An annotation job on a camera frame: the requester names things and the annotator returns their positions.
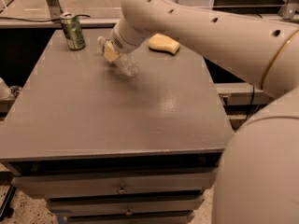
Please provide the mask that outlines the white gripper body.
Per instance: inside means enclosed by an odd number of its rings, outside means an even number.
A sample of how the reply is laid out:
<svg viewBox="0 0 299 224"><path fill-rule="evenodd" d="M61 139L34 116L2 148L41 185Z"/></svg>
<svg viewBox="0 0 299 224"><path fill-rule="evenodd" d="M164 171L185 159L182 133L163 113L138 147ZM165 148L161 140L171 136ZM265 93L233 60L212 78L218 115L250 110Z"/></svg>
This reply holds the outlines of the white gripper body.
<svg viewBox="0 0 299 224"><path fill-rule="evenodd" d="M120 53L131 53L153 33L151 21L128 21L121 18L110 33L110 40Z"/></svg>

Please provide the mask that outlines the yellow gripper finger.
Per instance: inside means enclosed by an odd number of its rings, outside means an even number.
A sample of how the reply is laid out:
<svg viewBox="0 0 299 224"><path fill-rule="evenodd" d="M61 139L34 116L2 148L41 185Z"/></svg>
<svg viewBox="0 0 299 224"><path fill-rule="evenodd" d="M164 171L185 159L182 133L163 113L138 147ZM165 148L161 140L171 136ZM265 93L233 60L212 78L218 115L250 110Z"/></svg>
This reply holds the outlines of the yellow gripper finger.
<svg viewBox="0 0 299 224"><path fill-rule="evenodd" d="M120 58L121 54L115 49L114 45L110 42L107 41L104 46L103 46L103 54L104 57L110 62L113 63L117 59Z"/></svg>

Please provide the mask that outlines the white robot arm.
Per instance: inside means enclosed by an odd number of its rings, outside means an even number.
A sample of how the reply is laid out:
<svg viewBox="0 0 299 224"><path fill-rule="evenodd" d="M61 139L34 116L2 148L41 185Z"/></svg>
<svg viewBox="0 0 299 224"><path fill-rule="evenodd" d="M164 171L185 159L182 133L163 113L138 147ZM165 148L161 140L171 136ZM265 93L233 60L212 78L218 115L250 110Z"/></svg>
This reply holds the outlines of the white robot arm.
<svg viewBox="0 0 299 224"><path fill-rule="evenodd" d="M293 23L176 0L121 0L111 32L129 53L154 33L168 35L272 97L221 155L212 224L299 224L299 35Z"/></svg>

